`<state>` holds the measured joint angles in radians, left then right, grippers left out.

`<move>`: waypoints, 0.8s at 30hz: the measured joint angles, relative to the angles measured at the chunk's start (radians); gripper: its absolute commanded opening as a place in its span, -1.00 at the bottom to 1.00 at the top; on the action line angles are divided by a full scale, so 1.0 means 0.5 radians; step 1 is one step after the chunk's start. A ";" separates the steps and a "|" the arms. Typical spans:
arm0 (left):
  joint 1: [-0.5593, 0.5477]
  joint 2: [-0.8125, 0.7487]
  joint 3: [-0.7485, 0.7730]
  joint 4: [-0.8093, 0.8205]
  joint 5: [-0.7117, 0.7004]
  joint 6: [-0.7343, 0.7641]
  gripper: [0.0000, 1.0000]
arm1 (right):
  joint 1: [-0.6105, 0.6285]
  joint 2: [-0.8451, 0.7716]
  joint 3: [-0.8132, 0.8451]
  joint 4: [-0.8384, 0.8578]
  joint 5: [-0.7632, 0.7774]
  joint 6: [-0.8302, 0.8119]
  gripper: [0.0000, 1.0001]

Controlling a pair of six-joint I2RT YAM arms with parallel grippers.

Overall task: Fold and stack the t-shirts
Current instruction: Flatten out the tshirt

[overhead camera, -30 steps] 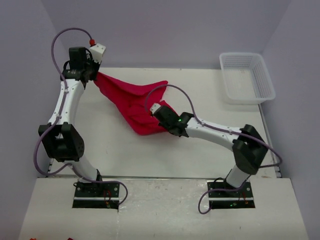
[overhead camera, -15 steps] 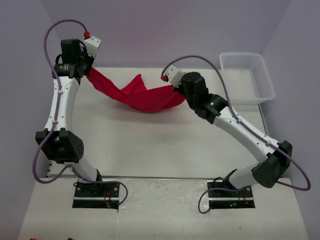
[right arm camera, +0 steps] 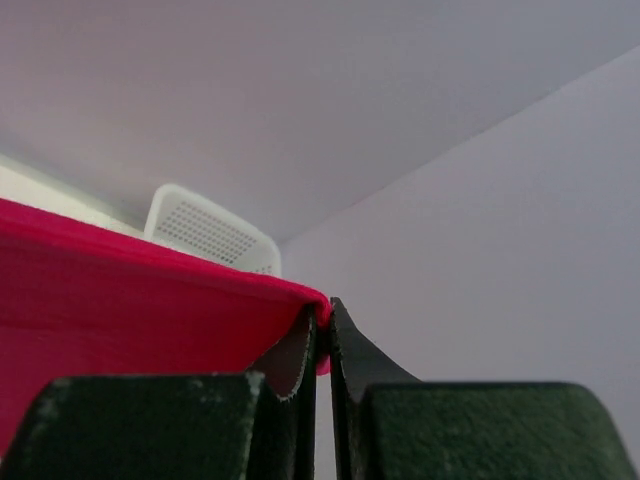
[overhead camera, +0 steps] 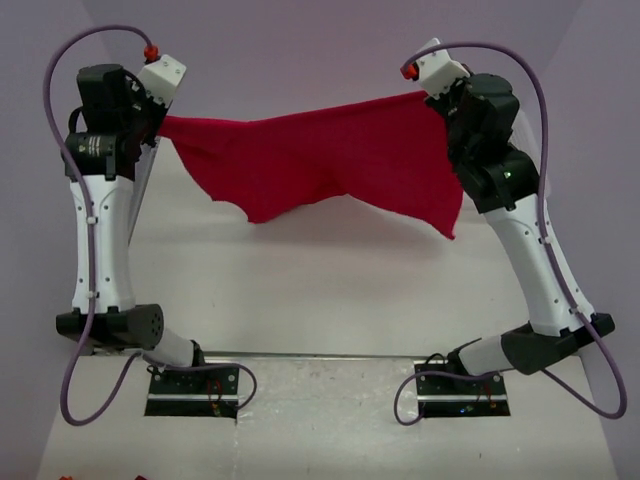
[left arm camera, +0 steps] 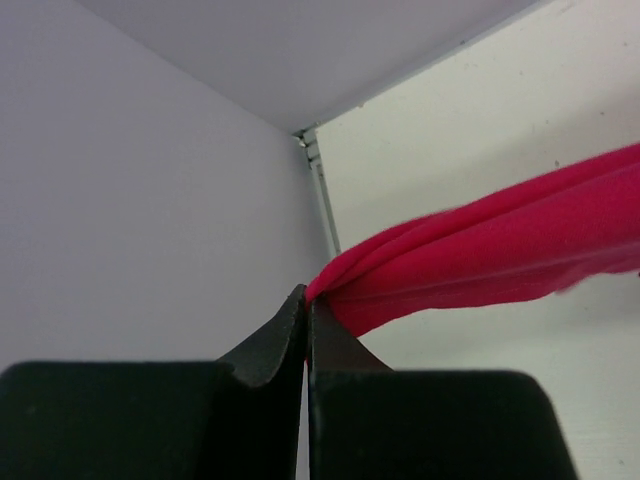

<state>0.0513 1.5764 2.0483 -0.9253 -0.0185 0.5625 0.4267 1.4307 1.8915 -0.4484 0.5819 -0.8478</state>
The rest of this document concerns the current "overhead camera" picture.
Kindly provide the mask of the red t shirt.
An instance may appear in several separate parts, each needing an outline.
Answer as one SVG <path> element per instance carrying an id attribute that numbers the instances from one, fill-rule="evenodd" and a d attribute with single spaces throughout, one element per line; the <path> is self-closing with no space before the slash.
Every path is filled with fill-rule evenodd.
<path id="1" fill-rule="evenodd" d="M 349 195 L 454 238 L 463 191 L 443 119 L 414 92 L 254 121 L 167 117 L 195 183 L 254 224 Z"/>

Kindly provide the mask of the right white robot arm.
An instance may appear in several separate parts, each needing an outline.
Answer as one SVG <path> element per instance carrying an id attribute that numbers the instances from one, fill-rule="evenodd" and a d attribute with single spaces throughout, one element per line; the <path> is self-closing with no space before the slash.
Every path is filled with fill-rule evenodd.
<path id="1" fill-rule="evenodd" d="M 524 325 L 462 345 L 450 360 L 467 375 L 531 375 L 612 333 L 612 317 L 586 300 L 564 255 L 548 258 L 554 231 L 538 216 L 538 169 L 511 141 L 520 107 L 511 84 L 491 74 L 459 76 L 428 91 L 425 103 L 445 121 L 453 172 L 497 235 L 528 310 Z"/>

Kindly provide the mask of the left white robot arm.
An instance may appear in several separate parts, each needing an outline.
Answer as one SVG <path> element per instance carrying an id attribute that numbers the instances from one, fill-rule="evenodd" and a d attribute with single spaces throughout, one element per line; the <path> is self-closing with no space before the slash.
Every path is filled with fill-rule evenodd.
<path id="1" fill-rule="evenodd" d="M 129 242 L 153 159 L 157 134 L 186 73 L 169 55 L 137 75 L 119 64 L 82 68 L 82 100 L 69 117 L 65 145 L 79 169 L 67 169 L 77 216 L 78 267 L 70 312 L 56 318 L 58 333 L 106 351 L 140 350 L 167 367 L 201 366 L 194 340 L 171 331 L 161 307 L 140 304 L 129 268 Z"/>

